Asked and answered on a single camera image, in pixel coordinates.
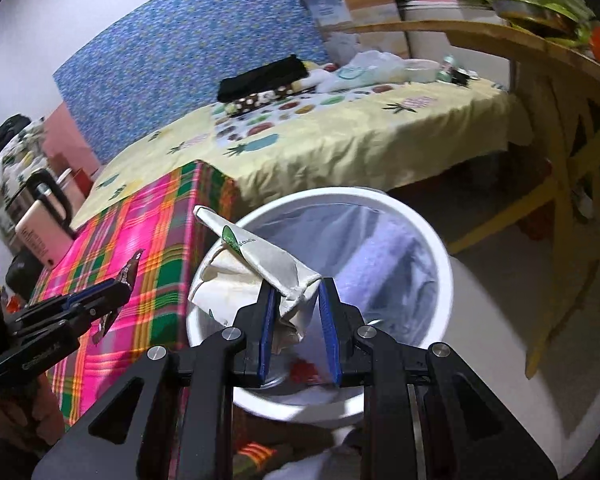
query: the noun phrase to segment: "metal screw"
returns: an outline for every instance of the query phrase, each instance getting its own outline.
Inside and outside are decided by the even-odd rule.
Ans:
[[[167,349],[164,346],[152,346],[146,352],[151,361],[157,361],[167,355]]]
[[[229,326],[222,330],[222,338],[227,341],[233,341],[234,339],[238,339],[242,335],[242,332],[238,327]]]
[[[435,345],[433,345],[431,348],[431,351],[437,357],[447,357],[449,354],[451,354],[451,348],[444,343],[435,343]]]
[[[358,329],[358,335],[364,339],[371,339],[375,337],[378,330],[369,325],[363,325]]]

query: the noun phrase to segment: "plaid tablecloth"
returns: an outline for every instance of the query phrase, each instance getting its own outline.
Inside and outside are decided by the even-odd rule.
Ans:
[[[231,218],[237,193],[215,168],[190,162],[89,220],[60,264],[42,274],[33,301],[113,277],[144,249],[131,299],[107,336],[94,346],[94,323],[80,348],[48,372],[69,425],[148,348],[186,344],[187,293],[212,235],[194,225],[193,208],[205,205]]]

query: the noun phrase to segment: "floor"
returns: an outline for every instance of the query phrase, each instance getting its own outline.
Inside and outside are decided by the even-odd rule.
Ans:
[[[454,178],[400,199],[445,240],[478,225],[504,200]],[[445,341],[564,476],[600,433],[600,312],[590,305],[576,312],[536,376],[525,377],[526,347],[548,285],[550,256],[550,241],[531,241],[512,226],[453,258],[454,307]]]

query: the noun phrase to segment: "box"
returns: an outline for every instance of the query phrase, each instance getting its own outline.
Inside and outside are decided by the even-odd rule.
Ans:
[[[334,29],[400,21],[395,0],[302,0],[311,13],[331,61],[347,64],[357,53],[366,50],[391,52],[410,57],[403,32],[366,32],[350,34]]]

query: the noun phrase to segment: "yellow bedsheet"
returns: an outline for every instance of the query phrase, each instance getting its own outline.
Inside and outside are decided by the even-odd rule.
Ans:
[[[400,104],[411,110],[396,112]],[[73,227],[196,159],[234,178],[247,206],[256,208],[315,187],[389,190],[532,138],[522,104],[488,80],[471,81],[469,88],[397,86],[296,115],[224,146],[213,111],[213,105],[199,108],[123,150],[102,171]]]

